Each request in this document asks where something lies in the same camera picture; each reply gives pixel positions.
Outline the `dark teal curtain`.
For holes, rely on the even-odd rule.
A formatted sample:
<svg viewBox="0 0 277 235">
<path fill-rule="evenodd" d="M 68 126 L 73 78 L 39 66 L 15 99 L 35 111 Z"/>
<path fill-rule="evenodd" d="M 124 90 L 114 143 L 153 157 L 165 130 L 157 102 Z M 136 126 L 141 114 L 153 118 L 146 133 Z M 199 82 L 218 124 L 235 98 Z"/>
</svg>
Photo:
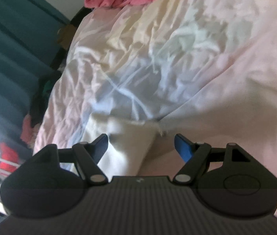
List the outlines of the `dark teal curtain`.
<svg viewBox="0 0 277 235">
<path fill-rule="evenodd" d="M 0 143 L 21 156 L 22 122 L 38 88 L 52 73 L 57 32 L 68 20 L 45 0 L 0 0 Z"/>
</svg>

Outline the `pink patterned bed sheet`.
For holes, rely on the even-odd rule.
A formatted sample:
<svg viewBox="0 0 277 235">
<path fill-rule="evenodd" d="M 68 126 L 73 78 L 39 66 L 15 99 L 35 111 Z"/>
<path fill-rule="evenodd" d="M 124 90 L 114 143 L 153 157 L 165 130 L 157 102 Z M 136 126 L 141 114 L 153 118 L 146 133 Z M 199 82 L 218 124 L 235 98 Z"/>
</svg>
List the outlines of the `pink patterned bed sheet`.
<svg viewBox="0 0 277 235">
<path fill-rule="evenodd" d="M 139 176 L 173 176 L 183 165 L 173 138 L 182 134 L 237 143 L 277 177 L 277 0 L 94 10 L 73 38 L 34 151 L 69 147 L 93 112 L 166 131 Z"/>
</svg>

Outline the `dark clothes pile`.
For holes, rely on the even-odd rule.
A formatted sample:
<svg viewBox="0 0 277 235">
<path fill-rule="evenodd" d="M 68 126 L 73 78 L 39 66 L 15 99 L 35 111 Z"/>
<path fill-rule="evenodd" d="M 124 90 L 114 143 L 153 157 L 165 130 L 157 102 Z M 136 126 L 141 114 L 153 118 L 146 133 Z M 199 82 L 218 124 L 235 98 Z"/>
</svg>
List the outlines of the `dark clothes pile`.
<svg viewBox="0 0 277 235">
<path fill-rule="evenodd" d="M 55 58 L 51 62 L 53 72 L 48 76 L 44 76 L 39 80 L 38 90 L 34 94 L 29 109 L 30 126 L 42 123 L 46 109 L 48 107 L 49 97 L 55 83 L 60 79 L 61 72 L 58 70 L 61 65 L 64 65 L 68 50 L 73 41 L 73 37 L 82 22 L 82 20 L 92 12 L 92 9 L 82 8 L 71 19 L 69 24 L 60 28 L 57 33 L 57 44 L 60 46 Z"/>
</svg>

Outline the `white zip-up jacket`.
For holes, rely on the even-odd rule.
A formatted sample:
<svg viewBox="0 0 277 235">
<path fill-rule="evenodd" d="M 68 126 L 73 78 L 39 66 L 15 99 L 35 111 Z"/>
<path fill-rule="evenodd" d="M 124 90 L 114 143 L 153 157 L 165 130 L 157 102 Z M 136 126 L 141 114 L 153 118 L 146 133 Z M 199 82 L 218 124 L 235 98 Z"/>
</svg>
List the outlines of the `white zip-up jacket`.
<svg viewBox="0 0 277 235">
<path fill-rule="evenodd" d="M 73 146 L 80 142 L 93 142 L 101 134 L 108 136 L 108 149 L 98 166 L 111 180 L 114 176 L 135 176 L 159 136 L 165 136 L 156 121 L 134 121 L 93 112 L 81 134 L 74 134 L 67 142 Z"/>
</svg>

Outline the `red bag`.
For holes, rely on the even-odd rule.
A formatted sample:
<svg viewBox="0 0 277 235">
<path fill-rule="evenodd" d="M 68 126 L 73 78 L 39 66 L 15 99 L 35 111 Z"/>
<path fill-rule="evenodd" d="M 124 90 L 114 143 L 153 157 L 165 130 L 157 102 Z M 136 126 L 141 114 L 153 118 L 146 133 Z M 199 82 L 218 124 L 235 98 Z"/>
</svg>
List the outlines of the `red bag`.
<svg viewBox="0 0 277 235">
<path fill-rule="evenodd" d="M 0 143 L 1 158 L 5 161 L 13 162 L 19 164 L 19 155 L 14 149 L 11 149 L 5 143 Z M 0 169 L 3 169 L 7 172 L 14 172 L 17 167 L 0 161 Z"/>
</svg>

